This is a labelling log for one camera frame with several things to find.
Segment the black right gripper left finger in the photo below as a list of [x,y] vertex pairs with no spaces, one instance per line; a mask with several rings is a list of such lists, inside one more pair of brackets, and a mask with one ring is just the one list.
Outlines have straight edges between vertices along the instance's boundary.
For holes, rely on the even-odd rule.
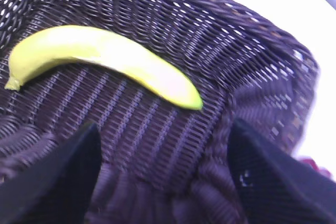
[[101,163],[98,127],[86,123],[1,185],[1,223],[84,223]]

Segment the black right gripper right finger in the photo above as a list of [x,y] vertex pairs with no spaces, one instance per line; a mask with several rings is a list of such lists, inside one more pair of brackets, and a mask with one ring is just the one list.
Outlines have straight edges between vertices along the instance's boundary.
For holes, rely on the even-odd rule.
[[227,160],[249,223],[335,223],[335,182],[235,119]]

